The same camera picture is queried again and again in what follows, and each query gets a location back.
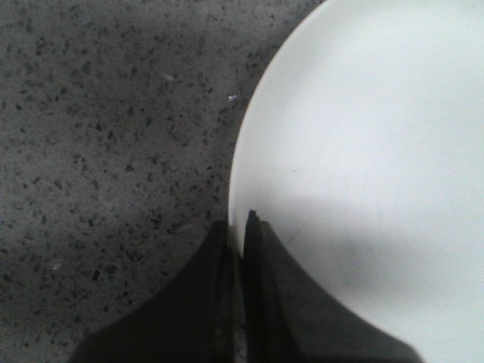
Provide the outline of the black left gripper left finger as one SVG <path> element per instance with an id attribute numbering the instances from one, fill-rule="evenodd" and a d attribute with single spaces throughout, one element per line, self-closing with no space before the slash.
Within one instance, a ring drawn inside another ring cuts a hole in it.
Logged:
<path id="1" fill-rule="evenodd" d="M 135 311 L 84 339 L 73 362 L 233 362 L 234 251 L 211 225 L 187 265 Z"/>

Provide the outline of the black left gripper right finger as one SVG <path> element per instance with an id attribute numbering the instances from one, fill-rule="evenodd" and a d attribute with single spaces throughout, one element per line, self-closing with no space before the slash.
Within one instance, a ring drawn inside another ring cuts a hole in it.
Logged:
<path id="1" fill-rule="evenodd" d="M 348 310 L 251 211 L 243 292 L 249 362 L 419 362 L 415 349 Z"/>

